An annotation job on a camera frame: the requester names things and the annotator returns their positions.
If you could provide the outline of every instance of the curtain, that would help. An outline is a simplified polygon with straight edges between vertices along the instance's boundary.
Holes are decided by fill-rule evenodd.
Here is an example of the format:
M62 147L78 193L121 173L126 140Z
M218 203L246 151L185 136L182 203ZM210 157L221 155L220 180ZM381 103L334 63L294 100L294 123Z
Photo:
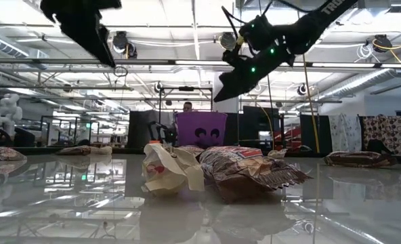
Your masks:
M364 145L380 140L395 155L401 155L401 116L364 117Z
M358 116L344 114L329 116L333 152L362 150L362 128Z

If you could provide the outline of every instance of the purple box with face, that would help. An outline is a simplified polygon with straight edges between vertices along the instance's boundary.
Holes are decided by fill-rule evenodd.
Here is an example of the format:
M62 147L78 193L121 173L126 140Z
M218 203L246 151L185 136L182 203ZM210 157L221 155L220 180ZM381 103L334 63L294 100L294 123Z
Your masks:
M223 146L227 114L187 112L176 114L180 146Z

